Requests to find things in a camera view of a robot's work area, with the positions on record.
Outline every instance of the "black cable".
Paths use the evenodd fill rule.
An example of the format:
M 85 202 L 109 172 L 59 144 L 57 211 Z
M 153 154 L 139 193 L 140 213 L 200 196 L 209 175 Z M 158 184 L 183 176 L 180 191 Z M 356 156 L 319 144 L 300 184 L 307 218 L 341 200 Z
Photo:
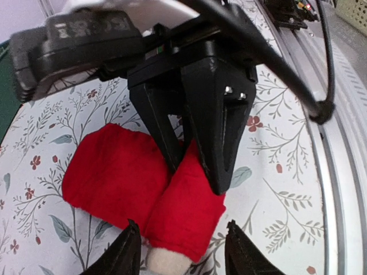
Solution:
M 331 101 L 316 102 L 306 84 L 267 44 L 264 37 L 246 28 L 228 9 L 213 0 L 180 0 L 180 2 L 196 10 L 224 33 L 247 47 L 252 58 L 267 65 L 293 91 L 313 121 L 323 124 L 331 118 L 334 104 Z
M 326 62 L 327 62 L 327 101 L 334 102 L 335 99 L 335 69 L 333 59 L 333 48 L 331 47 L 331 38 L 329 32 L 329 24 L 327 23 L 325 9 L 321 0 L 316 0 L 317 9 L 319 10 L 320 21 L 322 26 L 322 34 L 325 42 Z

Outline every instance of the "tablecloth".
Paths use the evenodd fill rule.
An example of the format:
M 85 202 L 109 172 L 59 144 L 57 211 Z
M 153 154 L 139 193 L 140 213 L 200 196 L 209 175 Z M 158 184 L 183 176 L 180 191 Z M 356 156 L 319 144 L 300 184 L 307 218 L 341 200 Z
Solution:
M 256 4 L 233 2 L 279 52 Z M 305 115 L 266 66 L 257 71 L 257 97 L 240 143 L 227 210 L 207 254 L 189 274 L 225 274 L 224 240 L 232 219 L 285 274 L 323 274 L 321 189 Z M 119 78 L 95 80 L 19 110 L 0 147 L 0 274 L 79 274 L 120 233 L 64 202 L 61 182 L 86 134 L 106 123 L 147 132 L 126 85 Z M 180 135 L 179 118 L 171 120 Z M 147 245 L 141 274 L 149 274 Z

